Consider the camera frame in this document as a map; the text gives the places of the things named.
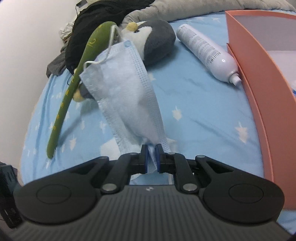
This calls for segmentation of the blue patterned bedsheet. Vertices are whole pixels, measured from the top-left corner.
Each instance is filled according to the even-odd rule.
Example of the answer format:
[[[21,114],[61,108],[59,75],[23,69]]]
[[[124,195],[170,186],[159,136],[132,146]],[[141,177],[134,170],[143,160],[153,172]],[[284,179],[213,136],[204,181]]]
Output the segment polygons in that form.
[[[263,162],[252,111],[241,88],[215,79],[179,41],[173,52],[147,70],[173,152],[194,159],[206,155],[263,176]],[[109,125],[95,101],[72,102],[56,155],[46,148],[60,103],[71,79],[65,70],[52,75],[28,126],[19,168],[27,184],[99,156],[120,156]]]

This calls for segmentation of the dark grey blanket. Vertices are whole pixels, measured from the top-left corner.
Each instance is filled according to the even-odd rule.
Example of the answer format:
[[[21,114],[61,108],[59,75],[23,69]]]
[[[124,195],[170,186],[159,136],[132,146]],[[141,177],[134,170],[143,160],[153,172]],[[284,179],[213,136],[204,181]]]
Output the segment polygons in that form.
[[[62,51],[51,63],[48,64],[46,69],[46,76],[49,78],[51,75],[60,76],[66,69],[65,53]]]

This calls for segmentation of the light blue face mask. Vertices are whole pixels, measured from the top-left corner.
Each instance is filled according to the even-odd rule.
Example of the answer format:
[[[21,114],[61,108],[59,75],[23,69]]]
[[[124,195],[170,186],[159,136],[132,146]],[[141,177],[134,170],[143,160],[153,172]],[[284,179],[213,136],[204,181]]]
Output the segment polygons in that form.
[[[140,55],[130,40],[114,44],[112,25],[107,49],[86,61],[80,79],[98,103],[121,154],[148,146],[147,173],[157,170],[155,146],[170,151],[156,94]]]

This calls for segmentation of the grey duvet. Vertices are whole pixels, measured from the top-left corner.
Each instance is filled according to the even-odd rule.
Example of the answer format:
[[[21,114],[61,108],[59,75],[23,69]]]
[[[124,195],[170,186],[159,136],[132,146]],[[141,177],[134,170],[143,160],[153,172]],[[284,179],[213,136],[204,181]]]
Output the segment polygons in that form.
[[[295,1],[285,0],[174,0],[154,1],[148,7],[135,10],[125,16],[121,27],[130,22],[164,20],[167,22],[201,16],[210,13],[241,9],[279,9],[295,11]]]

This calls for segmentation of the orange cardboard box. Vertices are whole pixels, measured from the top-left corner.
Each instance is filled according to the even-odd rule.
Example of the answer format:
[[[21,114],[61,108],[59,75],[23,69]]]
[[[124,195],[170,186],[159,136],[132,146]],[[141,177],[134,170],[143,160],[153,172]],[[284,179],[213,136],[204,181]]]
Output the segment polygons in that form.
[[[225,13],[228,50],[238,63],[255,120],[264,176],[295,209],[295,16],[276,11]]]

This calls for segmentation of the long green plush stick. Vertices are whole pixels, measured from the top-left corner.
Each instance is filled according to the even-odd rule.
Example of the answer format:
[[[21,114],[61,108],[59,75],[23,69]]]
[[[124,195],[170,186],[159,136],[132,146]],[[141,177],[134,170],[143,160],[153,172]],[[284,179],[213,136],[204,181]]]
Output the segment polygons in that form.
[[[117,24],[115,22],[104,22],[93,31],[93,33],[87,41],[80,62],[64,94],[63,100],[60,104],[59,111],[57,113],[55,122],[52,127],[52,131],[47,145],[47,157],[49,159],[52,159],[55,153],[61,128],[65,120],[70,102],[74,96],[74,92],[76,91],[80,83],[80,74],[84,70],[85,63],[87,61],[95,60],[95,58],[101,52],[103,52],[112,45],[112,42],[114,40],[115,27],[117,27]]]

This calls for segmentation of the grey penguin plush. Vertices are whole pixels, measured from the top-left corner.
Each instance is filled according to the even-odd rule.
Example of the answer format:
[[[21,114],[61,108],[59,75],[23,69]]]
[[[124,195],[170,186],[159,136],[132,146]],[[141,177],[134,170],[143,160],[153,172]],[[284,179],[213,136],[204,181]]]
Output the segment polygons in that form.
[[[70,47],[70,56],[66,58],[66,66],[73,75],[90,36],[91,34],[88,37],[79,37],[77,43]],[[144,65],[149,66],[162,60],[173,50],[176,36],[168,22],[149,20],[139,23],[130,22],[124,29],[115,27],[112,43],[116,44],[125,40],[129,40],[135,45]],[[93,96],[80,81],[74,92],[73,100],[82,102],[85,99],[92,98]]]

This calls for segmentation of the white spray can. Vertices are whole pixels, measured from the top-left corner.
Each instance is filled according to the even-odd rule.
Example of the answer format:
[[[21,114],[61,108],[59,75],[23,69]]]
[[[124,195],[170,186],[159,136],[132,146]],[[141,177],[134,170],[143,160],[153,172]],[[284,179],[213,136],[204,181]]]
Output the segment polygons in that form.
[[[220,45],[188,24],[178,27],[177,37],[216,79],[235,86],[241,83],[235,59]]]

